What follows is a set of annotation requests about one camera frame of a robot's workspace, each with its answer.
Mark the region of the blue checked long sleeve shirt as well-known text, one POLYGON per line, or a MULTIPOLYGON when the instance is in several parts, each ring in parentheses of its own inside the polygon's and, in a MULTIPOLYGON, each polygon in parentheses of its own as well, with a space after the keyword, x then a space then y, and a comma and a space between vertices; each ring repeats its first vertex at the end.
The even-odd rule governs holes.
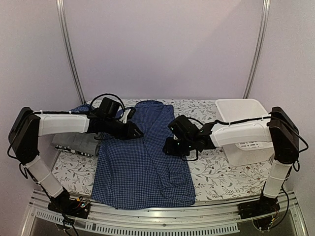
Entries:
POLYGON ((123 141, 105 135, 92 199, 127 210, 193 205, 195 188, 188 163, 162 150, 173 136, 168 129, 175 117, 173 106, 147 100, 138 102, 135 109, 131 121, 143 137, 123 141))

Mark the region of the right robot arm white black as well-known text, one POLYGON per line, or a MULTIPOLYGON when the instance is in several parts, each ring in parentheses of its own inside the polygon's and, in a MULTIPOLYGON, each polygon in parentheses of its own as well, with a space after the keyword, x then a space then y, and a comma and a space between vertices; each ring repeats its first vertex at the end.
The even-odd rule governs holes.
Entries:
POLYGON ((271 142, 274 160, 262 190, 263 197, 254 204, 258 214, 265 214, 273 207, 273 199, 299 158, 299 130, 281 107, 273 107, 266 116, 233 122, 215 120, 201 128, 181 115, 168 128, 174 136, 166 139, 163 152, 178 157, 188 156, 192 150, 202 152, 237 143, 271 142))

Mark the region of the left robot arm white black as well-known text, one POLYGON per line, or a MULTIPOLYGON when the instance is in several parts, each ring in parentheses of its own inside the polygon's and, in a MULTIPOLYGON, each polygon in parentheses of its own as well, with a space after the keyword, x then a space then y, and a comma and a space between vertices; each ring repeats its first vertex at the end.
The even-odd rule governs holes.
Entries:
POLYGON ((8 151, 13 151, 12 158, 22 164, 50 197, 55 198, 55 207, 62 213, 70 213, 73 202, 62 195, 64 187, 41 159, 38 138, 61 133, 99 132, 119 140, 143 137, 142 131, 128 119, 128 115, 118 118, 115 112, 105 112, 100 108, 88 112, 44 112, 23 107, 9 132, 8 151))

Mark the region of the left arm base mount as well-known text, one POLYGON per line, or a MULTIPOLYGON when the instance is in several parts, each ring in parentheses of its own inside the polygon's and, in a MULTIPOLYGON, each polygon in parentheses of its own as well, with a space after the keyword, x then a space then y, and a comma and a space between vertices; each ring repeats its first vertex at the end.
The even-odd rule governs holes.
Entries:
POLYGON ((91 202, 81 197, 71 199, 69 197, 52 198, 48 209, 57 213, 78 218, 87 219, 90 213, 91 202))

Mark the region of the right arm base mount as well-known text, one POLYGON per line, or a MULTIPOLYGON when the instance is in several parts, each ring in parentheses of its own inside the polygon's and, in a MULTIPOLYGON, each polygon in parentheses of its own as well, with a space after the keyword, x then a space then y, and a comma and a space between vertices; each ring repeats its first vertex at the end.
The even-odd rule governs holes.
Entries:
POLYGON ((237 205, 241 219, 252 218, 280 210, 278 198, 260 196, 258 200, 237 205))

